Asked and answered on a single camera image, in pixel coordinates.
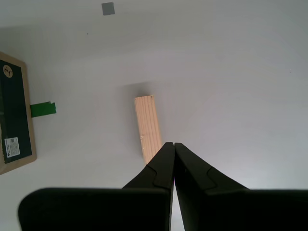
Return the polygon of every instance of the round sticker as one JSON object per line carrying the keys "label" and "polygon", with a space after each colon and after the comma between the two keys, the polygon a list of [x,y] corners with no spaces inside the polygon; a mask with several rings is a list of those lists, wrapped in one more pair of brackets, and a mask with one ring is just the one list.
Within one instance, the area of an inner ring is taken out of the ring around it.
{"label": "round sticker", "polygon": [[7,78],[12,78],[13,71],[8,65],[3,66],[3,72]]}

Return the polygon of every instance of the wooden frame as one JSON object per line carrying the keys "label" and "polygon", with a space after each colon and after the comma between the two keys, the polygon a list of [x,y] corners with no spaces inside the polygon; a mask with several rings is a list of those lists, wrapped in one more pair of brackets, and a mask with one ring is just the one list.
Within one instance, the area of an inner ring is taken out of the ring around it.
{"label": "wooden frame", "polygon": [[2,145],[0,151],[0,175],[9,171],[12,171],[18,167],[23,165],[29,164],[37,159],[36,156],[36,149],[34,143],[34,132],[33,132],[33,124],[32,124],[32,117],[31,117],[31,109],[30,109],[30,98],[29,98],[29,86],[27,80],[27,68],[26,64],[18,59],[15,59],[7,54],[0,52],[0,60],[6,61],[13,65],[19,66],[22,69],[22,76],[23,76],[23,84],[24,84],[24,93],[25,93],[25,102],[26,102],[26,113],[27,113],[27,121],[29,127],[29,135],[30,135],[30,142],[31,142],[31,150],[32,155],[24,157],[19,160],[15,160],[11,163],[5,164],[4,163],[4,156],[3,156],[3,149]]}

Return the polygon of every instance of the wooden block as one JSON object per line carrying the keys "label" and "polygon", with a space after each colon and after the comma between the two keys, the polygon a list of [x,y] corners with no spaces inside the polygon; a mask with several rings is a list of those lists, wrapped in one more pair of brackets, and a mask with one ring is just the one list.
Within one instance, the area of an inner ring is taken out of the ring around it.
{"label": "wooden block", "polygon": [[26,64],[0,52],[0,80],[1,175],[35,161],[37,156]]}
{"label": "wooden block", "polygon": [[135,108],[143,158],[148,164],[162,147],[154,96],[135,98]]}

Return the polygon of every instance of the black plastic part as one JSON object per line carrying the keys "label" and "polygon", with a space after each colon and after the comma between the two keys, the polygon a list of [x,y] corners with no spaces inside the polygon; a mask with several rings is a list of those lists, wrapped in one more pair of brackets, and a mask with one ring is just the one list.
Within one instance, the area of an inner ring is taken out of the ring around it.
{"label": "black plastic part", "polygon": [[307,229],[308,191],[256,191],[181,143],[166,143],[123,189],[43,189],[19,205],[23,231],[168,231],[173,174],[186,231]]}
{"label": "black plastic part", "polygon": [[19,205],[23,231],[168,231],[173,195],[173,143],[123,189],[43,189]]}
{"label": "black plastic part", "polygon": [[308,191],[256,191],[175,143],[175,184],[186,231],[305,227]]}

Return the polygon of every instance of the dark green board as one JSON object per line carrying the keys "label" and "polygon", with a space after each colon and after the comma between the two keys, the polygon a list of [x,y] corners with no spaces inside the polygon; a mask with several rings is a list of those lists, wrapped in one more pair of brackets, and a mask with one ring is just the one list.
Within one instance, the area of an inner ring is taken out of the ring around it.
{"label": "dark green board", "polygon": [[[3,72],[5,65],[12,69],[11,78]],[[3,60],[0,60],[0,124],[4,163],[32,155],[22,71],[20,67]],[[18,138],[20,154],[10,157],[5,139],[13,142],[13,138]]]}

